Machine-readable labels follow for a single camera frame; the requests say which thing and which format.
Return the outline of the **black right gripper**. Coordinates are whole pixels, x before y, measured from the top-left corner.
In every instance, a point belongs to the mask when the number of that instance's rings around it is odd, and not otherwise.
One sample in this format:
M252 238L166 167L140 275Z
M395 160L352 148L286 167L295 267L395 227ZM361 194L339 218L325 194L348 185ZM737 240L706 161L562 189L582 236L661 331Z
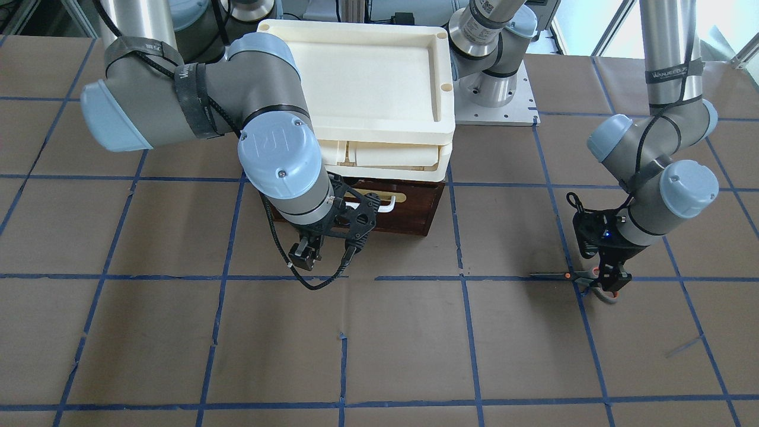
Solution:
M380 197L376 193L361 194L345 183L344 179L328 173L333 200L328 212L320 221L309 224L308 237L301 237L293 244L288 257L295 267L314 267L321 260L323 237L343 238L345 249L362 251L369 233L377 226Z

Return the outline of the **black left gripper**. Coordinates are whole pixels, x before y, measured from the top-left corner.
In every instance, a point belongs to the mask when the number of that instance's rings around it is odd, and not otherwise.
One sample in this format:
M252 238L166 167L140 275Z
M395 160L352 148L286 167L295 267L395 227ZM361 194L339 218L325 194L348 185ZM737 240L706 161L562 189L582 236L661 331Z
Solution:
M567 202L576 213L572 224L578 248L583 259L593 259L599 255L599 287L604 291L621 290L632 280L632 274L624 269L626 260L639 254L645 246L636 245L621 234L621 225L626 223L619 209L591 210L585 208L574 192L566 195Z

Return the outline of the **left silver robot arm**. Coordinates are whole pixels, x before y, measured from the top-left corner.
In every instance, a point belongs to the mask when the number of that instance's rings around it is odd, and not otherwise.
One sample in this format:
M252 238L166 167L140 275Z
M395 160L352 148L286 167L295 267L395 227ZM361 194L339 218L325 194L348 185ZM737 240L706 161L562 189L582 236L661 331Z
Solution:
M573 228L581 256L599 257L597 268L567 278L610 303L632 280L626 260L699 215L719 192L710 168L672 159L710 135L718 119L703 97L695 2L643 1L640 12L650 116L633 120L615 114L586 142L628 197L616 208L591 210L577 194L567 194L576 210Z

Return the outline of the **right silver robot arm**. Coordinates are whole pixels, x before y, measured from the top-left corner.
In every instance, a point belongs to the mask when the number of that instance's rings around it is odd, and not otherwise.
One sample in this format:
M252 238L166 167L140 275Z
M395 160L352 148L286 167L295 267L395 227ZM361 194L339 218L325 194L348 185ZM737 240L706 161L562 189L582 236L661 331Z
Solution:
M347 267L376 226L380 200L326 171L292 51L247 33L214 64L186 63L166 1L97 1L106 28L106 76L87 84L81 108L95 140L140 151L236 133L245 176L299 239L284 259L311 270L326 236L341 238Z

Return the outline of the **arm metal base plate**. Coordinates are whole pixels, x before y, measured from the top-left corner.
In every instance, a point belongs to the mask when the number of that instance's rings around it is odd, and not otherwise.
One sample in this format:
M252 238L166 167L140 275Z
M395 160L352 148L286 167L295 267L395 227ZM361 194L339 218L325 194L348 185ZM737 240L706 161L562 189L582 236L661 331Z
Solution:
M496 78L483 71L454 81L458 125L531 126L541 122L524 63L515 75Z

